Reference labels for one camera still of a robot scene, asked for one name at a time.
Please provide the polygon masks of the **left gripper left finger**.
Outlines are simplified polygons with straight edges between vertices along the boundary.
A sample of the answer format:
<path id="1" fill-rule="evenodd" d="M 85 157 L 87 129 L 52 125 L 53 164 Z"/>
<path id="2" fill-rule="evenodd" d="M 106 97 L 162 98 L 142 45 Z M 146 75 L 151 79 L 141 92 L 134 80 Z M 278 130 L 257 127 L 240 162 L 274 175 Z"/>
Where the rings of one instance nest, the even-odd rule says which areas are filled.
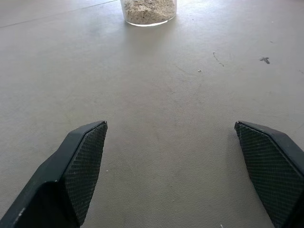
<path id="1" fill-rule="evenodd" d="M 79 228 L 98 181 L 107 122 L 68 133 L 0 220 L 2 228 Z"/>

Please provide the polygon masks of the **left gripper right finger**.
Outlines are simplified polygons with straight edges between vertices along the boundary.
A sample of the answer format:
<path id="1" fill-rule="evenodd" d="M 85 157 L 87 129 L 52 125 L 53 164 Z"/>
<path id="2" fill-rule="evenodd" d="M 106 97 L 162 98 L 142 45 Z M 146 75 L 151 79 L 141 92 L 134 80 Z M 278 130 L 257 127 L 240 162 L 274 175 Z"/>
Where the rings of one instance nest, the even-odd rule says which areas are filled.
<path id="1" fill-rule="evenodd" d="M 304 226 L 304 152 L 285 133 L 238 121 L 235 130 L 254 188 L 276 228 Z"/>

